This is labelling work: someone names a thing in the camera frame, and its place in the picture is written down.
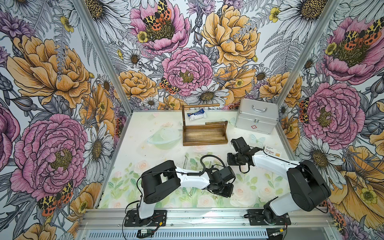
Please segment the wooden jewelry display stand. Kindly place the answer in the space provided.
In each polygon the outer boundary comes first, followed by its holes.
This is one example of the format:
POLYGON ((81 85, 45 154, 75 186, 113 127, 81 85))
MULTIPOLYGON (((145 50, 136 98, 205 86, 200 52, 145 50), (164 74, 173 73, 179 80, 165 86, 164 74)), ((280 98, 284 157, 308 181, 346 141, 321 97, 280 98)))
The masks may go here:
POLYGON ((228 121, 207 122, 204 125, 186 125, 185 109, 219 107, 220 104, 182 105, 183 146, 225 145, 228 143, 228 121))

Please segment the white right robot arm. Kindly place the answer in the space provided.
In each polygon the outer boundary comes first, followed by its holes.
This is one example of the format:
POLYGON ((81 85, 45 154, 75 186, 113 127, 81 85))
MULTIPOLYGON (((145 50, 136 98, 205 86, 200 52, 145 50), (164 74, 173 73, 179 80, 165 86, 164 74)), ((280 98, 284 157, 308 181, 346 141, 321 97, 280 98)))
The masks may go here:
POLYGON ((281 159, 268 153, 266 148, 250 147, 242 137, 232 139, 231 144, 236 152, 228 154, 230 166, 262 168, 289 183, 289 193, 267 202, 261 215, 248 213, 251 218, 274 225, 287 213, 298 210, 310 212, 331 196, 331 189, 313 162, 281 159))

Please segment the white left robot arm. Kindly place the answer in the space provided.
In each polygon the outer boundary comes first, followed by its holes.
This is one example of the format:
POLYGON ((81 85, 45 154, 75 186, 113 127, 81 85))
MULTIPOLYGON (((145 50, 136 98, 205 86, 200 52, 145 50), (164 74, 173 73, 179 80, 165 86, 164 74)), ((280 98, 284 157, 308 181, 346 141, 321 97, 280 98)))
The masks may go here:
POLYGON ((141 220, 151 218, 156 204, 179 188, 207 190, 214 195, 229 198, 233 193, 235 179, 236 174, 229 166, 208 169, 203 165, 201 171, 192 171, 176 167, 172 160, 163 162, 144 172, 139 178, 142 195, 138 217, 141 220))

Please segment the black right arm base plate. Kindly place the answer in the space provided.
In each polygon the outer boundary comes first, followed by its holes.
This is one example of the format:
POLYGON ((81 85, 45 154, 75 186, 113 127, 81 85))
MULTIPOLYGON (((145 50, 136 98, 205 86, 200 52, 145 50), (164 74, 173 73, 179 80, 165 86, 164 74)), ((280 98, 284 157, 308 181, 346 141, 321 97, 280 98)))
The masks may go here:
POLYGON ((276 215, 270 203, 277 199, 274 198, 267 202, 263 209, 248 209, 247 213, 243 215, 245 219, 248 219, 251 226, 289 226, 291 225, 291 219, 288 213, 281 216, 276 215))

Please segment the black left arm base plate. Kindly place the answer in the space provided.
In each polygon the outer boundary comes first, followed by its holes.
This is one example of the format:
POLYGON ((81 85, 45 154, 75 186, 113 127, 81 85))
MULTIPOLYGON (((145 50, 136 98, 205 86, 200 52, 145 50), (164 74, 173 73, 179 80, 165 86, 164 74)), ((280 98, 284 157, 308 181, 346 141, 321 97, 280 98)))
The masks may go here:
POLYGON ((129 210, 124 221, 124 227, 164 227, 167 221, 166 210, 155 210, 154 214, 146 219, 140 219, 138 210, 129 210))

